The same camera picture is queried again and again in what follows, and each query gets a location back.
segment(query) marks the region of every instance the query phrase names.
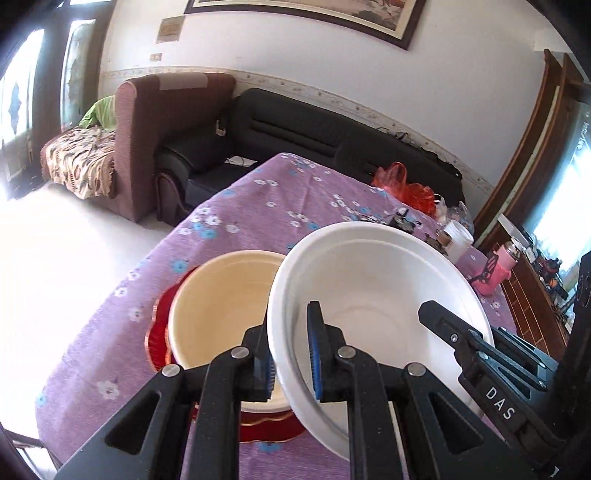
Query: green pillow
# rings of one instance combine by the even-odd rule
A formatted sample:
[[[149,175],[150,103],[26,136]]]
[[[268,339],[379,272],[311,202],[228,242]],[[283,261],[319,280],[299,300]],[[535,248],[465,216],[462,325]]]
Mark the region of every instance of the green pillow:
[[[115,116],[115,95],[100,99],[96,102],[80,120],[78,126],[82,128],[100,125],[108,131],[113,131],[117,127],[117,117]]]

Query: white cup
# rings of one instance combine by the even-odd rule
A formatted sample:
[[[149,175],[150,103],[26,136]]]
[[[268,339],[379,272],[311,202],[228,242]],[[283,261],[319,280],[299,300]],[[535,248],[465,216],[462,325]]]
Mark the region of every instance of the white cup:
[[[452,241],[445,247],[445,250],[447,259],[455,265],[474,243],[474,238],[466,227],[457,220],[449,222],[443,230],[452,237]]]

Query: window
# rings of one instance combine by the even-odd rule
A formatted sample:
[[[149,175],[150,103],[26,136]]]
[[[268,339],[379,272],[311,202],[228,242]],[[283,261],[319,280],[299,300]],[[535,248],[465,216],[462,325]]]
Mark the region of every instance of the window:
[[[70,26],[61,75],[61,128],[77,124],[84,115],[86,60],[95,20],[75,20]]]
[[[31,33],[0,80],[0,140],[6,144],[31,129],[33,81],[44,30]]]
[[[110,2],[111,0],[70,0],[70,5],[95,4],[98,2]]]
[[[541,219],[532,229],[542,252],[563,261],[560,275],[564,278],[585,253],[591,250],[591,220],[585,214],[591,186],[591,149],[588,134],[591,111],[583,106],[582,125],[572,157],[550,190],[550,198]]]

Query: metal screw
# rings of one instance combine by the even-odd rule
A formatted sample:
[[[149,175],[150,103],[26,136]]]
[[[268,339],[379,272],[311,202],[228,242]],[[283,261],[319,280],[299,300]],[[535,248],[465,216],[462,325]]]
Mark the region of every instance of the metal screw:
[[[355,349],[352,346],[345,345],[339,348],[336,354],[341,358],[353,358],[355,356]]]
[[[251,351],[245,346],[237,346],[232,349],[230,352],[233,358],[246,358]]]
[[[411,375],[412,377],[422,377],[427,371],[423,364],[419,364],[417,362],[414,362],[413,364],[407,366],[407,370],[409,375]]]
[[[181,368],[177,364],[169,364],[164,366],[162,374],[165,377],[174,377],[175,375],[178,375],[180,371]]]

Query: purple tablecloth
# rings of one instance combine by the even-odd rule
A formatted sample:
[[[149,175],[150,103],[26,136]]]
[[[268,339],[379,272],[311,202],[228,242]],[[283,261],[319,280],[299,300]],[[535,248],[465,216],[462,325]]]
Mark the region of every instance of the purple tablecloth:
[[[286,254],[310,232],[358,215],[383,218],[401,203],[383,190],[291,154],[272,158],[196,208],[104,302],[69,347],[37,398],[41,440],[67,460],[153,375],[144,348],[152,307],[191,267],[227,252]],[[419,238],[438,225],[412,212]],[[460,260],[467,277],[482,269],[475,249]],[[480,298],[493,327],[515,332],[499,288]],[[305,433],[287,442],[241,445],[242,479],[348,478],[349,465]]]

